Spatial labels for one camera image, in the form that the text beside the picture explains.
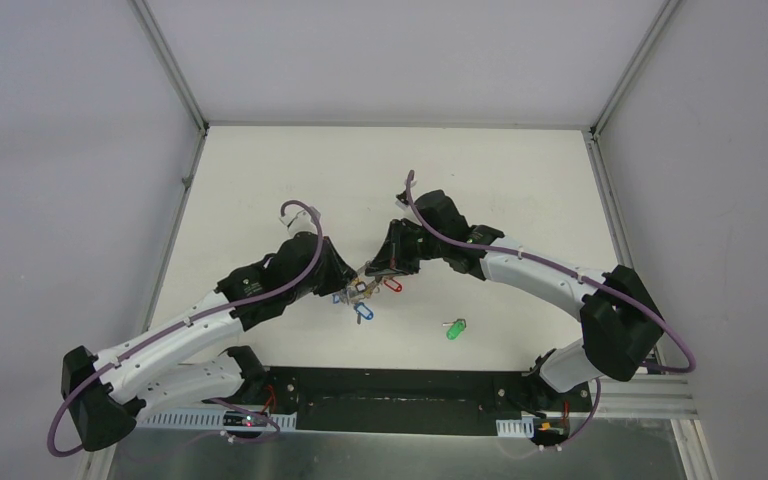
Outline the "blue tagged key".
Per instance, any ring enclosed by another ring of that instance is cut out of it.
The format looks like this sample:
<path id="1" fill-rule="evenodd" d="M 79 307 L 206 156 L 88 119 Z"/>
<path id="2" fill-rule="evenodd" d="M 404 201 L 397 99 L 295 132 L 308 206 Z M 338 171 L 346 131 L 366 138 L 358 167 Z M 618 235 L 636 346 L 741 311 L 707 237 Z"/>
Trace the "blue tagged key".
<path id="1" fill-rule="evenodd" d="M 355 303 L 353 310 L 356 313 L 357 325 L 361 325 L 365 321 L 371 321 L 374 318 L 374 312 L 364 302 Z"/>

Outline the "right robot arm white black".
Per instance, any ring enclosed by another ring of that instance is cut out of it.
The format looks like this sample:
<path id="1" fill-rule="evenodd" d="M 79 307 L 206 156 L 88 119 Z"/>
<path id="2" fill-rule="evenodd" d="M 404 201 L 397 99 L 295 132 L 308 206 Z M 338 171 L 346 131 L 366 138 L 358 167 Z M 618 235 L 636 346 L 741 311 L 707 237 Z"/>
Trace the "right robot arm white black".
<path id="1" fill-rule="evenodd" d="M 558 260 L 540 262 L 520 253 L 497 229 L 471 225 L 441 190 L 410 201 L 397 197 L 405 213 L 390 222 L 383 244 L 365 268 L 371 277 L 407 276 L 424 261 L 440 259 L 460 274 L 517 288 L 570 314 L 580 339 L 538 357 L 523 375 L 523 410 L 550 410 L 593 379 L 628 381 L 664 330 L 646 312 L 657 310 L 639 275 L 618 265 L 610 272 Z"/>

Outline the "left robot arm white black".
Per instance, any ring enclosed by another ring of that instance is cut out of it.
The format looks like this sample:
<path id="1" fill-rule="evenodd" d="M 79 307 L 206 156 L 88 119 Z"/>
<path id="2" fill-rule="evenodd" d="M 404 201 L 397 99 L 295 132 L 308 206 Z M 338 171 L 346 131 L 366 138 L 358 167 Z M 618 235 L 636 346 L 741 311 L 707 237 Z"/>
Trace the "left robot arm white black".
<path id="1" fill-rule="evenodd" d="M 297 233 L 277 252 L 232 270 L 166 323 L 96 353 L 85 346 L 70 350 L 62 361 L 61 394 L 80 449 L 114 445 L 164 409 L 232 396 L 241 404 L 257 402 L 265 378 L 250 348 L 230 347 L 198 364 L 188 358 L 281 316 L 306 295 L 330 296 L 355 278 L 329 238 Z"/>

